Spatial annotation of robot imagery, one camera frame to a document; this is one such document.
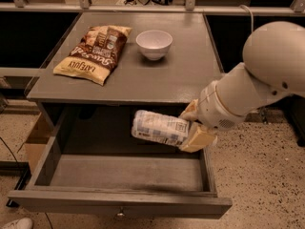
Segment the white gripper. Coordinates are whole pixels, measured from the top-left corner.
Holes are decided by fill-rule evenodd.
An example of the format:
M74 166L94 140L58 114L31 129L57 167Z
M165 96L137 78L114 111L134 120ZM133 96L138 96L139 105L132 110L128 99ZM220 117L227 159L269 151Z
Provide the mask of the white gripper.
M217 135L210 129L228 131L245 120L245 115L232 114L221 103L216 92L216 84L216 80L212 81L201 91L198 100L192 100L180 114L181 119L188 121L198 119L204 125L197 122L192 124L188 137L179 146L181 151L194 153L212 146L217 141Z

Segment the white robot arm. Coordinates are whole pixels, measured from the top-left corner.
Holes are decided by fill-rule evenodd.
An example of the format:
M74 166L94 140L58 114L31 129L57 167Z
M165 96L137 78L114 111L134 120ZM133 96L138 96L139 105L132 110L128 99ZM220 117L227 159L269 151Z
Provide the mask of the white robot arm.
M285 21L265 24L248 37L242 58L180 115L193 123L181 151L214 146L217 132L231 130L249 112L291 94L305 96L304 27Z

